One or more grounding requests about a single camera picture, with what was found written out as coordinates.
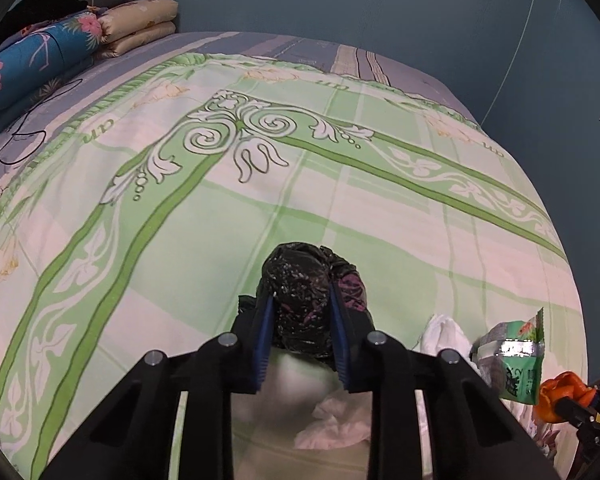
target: black wire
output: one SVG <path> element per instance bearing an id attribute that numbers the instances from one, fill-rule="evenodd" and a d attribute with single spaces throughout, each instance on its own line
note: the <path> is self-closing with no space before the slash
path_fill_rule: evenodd
<path id="1" fill-rule="evenodd" d="M 22 156 L 21 158 L 19 158 L 18 160 L 13 160 L 11 162 L 6 161 L 6 160 L 2 160 L 0 158 L 0 163 L 4 166 L 15 166 L 16 164 L 20 164 L 21 162 L 23 162 L 24 160 L 27 160 L 31 155 L 33 155 L 37 150 L 40 149 L 40 147 L 42 147 L 42 145 L 45 143 L 46 141 L 46 130 L 36 130 L 35 132 L 27 132 L 25 134 L 22 134 L 20 132 L 20 130 L 22 129 L 22 127 L 24 126 L 24 123 L 27 121 L 27 119 L 29 119 L 29 116 L 39 107 L 42 106 L 43 104 L 48 103 L 49 101 L 52 101 L 53 99 L 55 99 L 56 97 L 60 97 L 63 96 L 64 94 L 66 94 L 67 92 L 70 92 L 71 90 L 76 89 L 80 83 L 82 83 L 83 79 L 79 78 L 76 79 L 74 81 L 69 81 L 68 83 L 63 84 L 59 89 L 64 88 L 65 86 L 68 85 L 73 85 L 71 86 L 71 88 L 68 88 L 67 90 L 60 92 L 60 93 L 55 93 L 53 94 L 51 97 L 44 99 L 43 101 L 40 101 L 38 104 L 36 104 L 31 110 L 29 110 L 27 113 L 25 113 L 22 116 L 22 121 L 20 122 L 20 125 L 16 128 L 16 130 L 11 134 L 11 138 L 9 140 L 7 140 L 7 142 L 4 143 L 4 146 L 0 148 L 0 152 L 6 148 L 9 143 L 15 139 L 15 137 L 30 137 L 30 136 L 34 136 L 37 134 L 43 134 L 42 139 L 40 140 L 40 142 L 38 143 L 38 145 L 31 150 L 29 153 L 27 153 L 27 155 Z M 19 119 L 16 119 L 13 124 L 10 126 L 13 127 L 13 125 L 18 122 Z"/>

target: beige pillow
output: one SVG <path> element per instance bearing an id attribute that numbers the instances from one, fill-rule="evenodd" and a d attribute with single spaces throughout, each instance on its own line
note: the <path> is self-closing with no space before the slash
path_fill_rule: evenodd
<path id="1" fill-rule="evenodd" d="M 125 52 L 146 45 L 152 41 L 159 40 L 176 31 L 176 26 L 171 22 L 163 22 L 153 27 L 144 28 L 132 32 L 124 38 L 104 44 L 96 53 L 96 59 L 109 59 L 110 57 L 122 56 Z"/>
<path id="2" fill-rule="evenodd" d="M 102 43 L 112 43 L 156 23 L 170 22 L 178 13 L 173 0 L 136 0 L 107 10 L 98 18 Z"/>

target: metal screw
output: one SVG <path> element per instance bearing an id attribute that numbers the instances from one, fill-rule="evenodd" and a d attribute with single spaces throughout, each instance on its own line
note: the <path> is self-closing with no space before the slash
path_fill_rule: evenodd
<path id="1" fill-rule="evenodd" d="M 386 343 L 386 334 L 379 330 L 373 330 L 366 335 L 366 340 L 375 346 L 383 345 Z"/>
<path id="2" fill-rule="evenodd" d="M 460 354 L 452 348 L 445 348 L 440 352 L 440 358 L 450 365 L 457 365 L 460 362 Z"/>
<path id="3" fill-rule="evenodd" d="M 157 364 L 160 364 L 163 357 L 164 354 L 159 350 L 151 350 L 144 354 L 144 362 L 147 363 L 149 366 L 155 366 Z"/>
<path id="4" fill-rule="evenodd" d="M 238 342 L 238 336 L 233 332 L 225 332 L 218 336 L 218 342 L 222 346 L 233 346 Z"/>

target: green plastic package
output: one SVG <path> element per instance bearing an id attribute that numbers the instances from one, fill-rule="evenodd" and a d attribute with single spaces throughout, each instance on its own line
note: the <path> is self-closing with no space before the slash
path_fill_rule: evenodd
<path id="1" fill-rule="evenodd" d="M 537 404 L 544 358 L 544 311 L 530 321 L 499 323 L 476 342 L 471 358 L 501 399 Z"/>

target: crumpled black plastic bag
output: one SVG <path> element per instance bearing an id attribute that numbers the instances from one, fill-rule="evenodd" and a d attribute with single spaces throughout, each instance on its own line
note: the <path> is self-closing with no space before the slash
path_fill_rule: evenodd
<path id="1" fill-rule="evenodd" d="M 367 311 L 366 292 L 356 266 L 330 248 L 304 242 L 280 244 L 262 266 L 262 279 L 276 299 L 273 346 L 317 359 L 334 369 L 329 282 L 338 282 L 347 308 Z M 253 308 L 241 296 L 238 311 Z"/>

